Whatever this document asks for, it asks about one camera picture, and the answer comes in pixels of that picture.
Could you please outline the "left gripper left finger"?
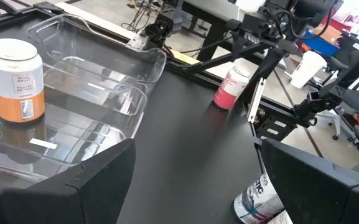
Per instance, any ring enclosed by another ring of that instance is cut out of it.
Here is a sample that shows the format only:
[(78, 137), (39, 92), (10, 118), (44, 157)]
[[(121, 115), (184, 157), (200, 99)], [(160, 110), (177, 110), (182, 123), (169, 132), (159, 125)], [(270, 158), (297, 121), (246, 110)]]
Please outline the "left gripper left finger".
[(26, 189), (0, 189), (0, 224), (116, 224), (135, 161), (125, 139)]

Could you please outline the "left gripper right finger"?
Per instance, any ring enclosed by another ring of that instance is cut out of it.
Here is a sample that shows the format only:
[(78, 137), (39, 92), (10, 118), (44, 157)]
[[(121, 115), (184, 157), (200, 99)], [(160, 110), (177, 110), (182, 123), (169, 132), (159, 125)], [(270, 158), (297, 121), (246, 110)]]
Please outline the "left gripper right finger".
[(261, 157), (293, 224), (359, 224), (359, 172), (274, 139)]

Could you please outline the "silver soda can black lid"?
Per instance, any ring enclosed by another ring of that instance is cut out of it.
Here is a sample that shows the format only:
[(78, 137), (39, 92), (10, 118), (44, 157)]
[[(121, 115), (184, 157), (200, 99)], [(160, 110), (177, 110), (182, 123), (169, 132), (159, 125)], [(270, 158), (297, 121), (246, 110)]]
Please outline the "silver soda can black lid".
[(235, 197), (232, 209), (242, 224), (293, 224), (266, 172)]

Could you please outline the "clear plastic bin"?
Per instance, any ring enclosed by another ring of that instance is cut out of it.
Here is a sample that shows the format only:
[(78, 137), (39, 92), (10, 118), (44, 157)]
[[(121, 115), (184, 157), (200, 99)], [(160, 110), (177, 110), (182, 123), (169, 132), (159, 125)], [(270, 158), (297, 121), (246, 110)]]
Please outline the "clear plastic bin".
[(45, 113), (0, 118), (0, 187), (25, 188), (133, 138), (147, 96), (129, 76), (77, 60), (44, 65)]
[(149, 94), (160, 79), (167, 55), (159, 48), (134, 50), (98, 32), (80, 16), (62, 14), (27, 29), (30, 39), (57, 63), (104, 78), (103, 85), (134, 85)]

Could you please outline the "orange and white soda can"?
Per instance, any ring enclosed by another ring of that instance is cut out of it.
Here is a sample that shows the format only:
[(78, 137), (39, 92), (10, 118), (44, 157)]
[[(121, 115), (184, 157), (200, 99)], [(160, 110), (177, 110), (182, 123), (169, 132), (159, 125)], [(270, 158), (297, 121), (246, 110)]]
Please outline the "orange and white soda can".
[(45, 113), (43, 61), (36, 47), (0, 39), (0, 118), (28, 123)]

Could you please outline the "pink and white soda can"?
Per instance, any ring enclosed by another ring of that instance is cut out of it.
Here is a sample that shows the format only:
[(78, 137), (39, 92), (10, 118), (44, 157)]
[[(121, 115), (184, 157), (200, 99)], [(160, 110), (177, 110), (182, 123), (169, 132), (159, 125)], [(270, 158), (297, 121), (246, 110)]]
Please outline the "pink and white soda can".
[(232, 109), (238, 97), (248, 85), (250, 77), (250, 72), (245, 68), (233, 67), (229, 69), (215, 93), (214, 104), (224, 110)]

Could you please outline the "black box white labels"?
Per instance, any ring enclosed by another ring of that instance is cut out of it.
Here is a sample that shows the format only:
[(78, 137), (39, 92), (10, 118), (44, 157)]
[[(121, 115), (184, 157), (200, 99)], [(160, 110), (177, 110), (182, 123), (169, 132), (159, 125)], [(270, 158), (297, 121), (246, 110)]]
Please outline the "black box white labels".
[(296, 124), (276, 116), (266, 116), (262, 121), (254, 123), (254, 129), (258, 138), (269, 138), (279, 142), (296, 128)]

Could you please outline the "black office chair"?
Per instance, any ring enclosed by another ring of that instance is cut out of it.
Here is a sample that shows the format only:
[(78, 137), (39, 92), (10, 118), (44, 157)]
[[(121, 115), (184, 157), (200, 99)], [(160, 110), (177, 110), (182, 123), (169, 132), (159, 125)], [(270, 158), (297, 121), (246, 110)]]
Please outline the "black office chair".
[(314, 120), (313, 126), (317, 118), (329, 119), (329, 126), (335, 126), (336, 131), (332, 139), (337, 141), (342, 126), (342, 118), (338, 112), (341, 103), (359, 112), (359, 95), (355, 90), (329, 84), (322, 86), (318, 91), (309, 93), (301, 104), (295, 105), (294, 110), (301, 120), (308, 122)]

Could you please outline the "silver extrusion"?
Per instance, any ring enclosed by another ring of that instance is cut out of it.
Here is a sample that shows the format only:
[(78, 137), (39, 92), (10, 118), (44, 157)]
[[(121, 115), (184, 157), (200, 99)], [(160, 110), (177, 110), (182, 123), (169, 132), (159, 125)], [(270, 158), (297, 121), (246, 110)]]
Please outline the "silver extrusion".
[(254, 123), (254, 120), (256, 118), (256, 113), (259, 108), (259, 103), (260, 103), (261, 97), (263, 95), (265, 83), (266, 83), (266, 79), (260, 78), (260, 80), (256, 86), (256, 89), (254, 90), (251, 104), (250, 104), (250, 107), (248, 110), (248, 115), (247, 115), (249, 123)]

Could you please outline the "white paper cup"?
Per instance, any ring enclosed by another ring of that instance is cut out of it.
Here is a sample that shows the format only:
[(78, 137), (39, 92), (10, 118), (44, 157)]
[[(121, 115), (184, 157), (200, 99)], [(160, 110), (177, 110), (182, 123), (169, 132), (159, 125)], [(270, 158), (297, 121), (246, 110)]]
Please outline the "white paper cup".
[(300, 64), (291, 74), (290, 84), (301, 89), (319, 70), (327, 65), (326, 60), (313, 51), (303, 54)]

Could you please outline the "blue plastic bin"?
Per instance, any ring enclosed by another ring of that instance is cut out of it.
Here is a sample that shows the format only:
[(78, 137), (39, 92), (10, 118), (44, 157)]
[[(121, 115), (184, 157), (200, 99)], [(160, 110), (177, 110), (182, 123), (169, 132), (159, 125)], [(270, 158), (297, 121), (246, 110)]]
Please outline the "blue plastic bin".
[(306, 38), (306, 40), (302, 40), (302, 42), (306, 46), (322, 55), (331, 57), (340, 50), (340, 47), (337, 47), (320, 37), (314, 37), (309, 31), (305, 32), (304, 38)]

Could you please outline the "brown cardboard box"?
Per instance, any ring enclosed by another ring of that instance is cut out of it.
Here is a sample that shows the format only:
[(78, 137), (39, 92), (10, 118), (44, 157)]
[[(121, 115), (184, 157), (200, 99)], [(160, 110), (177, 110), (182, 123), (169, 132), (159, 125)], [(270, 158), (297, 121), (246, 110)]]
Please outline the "brown cardboard box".
[[(320, 32), (323, 31), (324, 29), (324, 25), (323, 24), (320, 24), (319, 26), (313, 28), (311, 30), (311, 33), (314, 34), (314, 35), (318, 35)], [(331, 44), (335, 44), (338, 40), (338, 38), (340, 38), (342, 36), (342, 33), (335, 29), (334, 27), (332, 26), (328, 26), (325, 30), (325, 32), (320, 35), (320, 38), (326, 40), (327, 42), (331, 43)]]

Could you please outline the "silver angle bracket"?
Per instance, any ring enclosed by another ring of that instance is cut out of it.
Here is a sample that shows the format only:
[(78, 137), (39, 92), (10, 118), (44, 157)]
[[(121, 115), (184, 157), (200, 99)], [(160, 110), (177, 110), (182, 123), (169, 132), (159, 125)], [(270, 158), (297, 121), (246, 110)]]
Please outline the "silver angle bracket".
[(138, 31), (135, 36), (126, 44), (127, 48), (134, 50), (145, 50), (149, 42), (149, 36), (144, 29)]

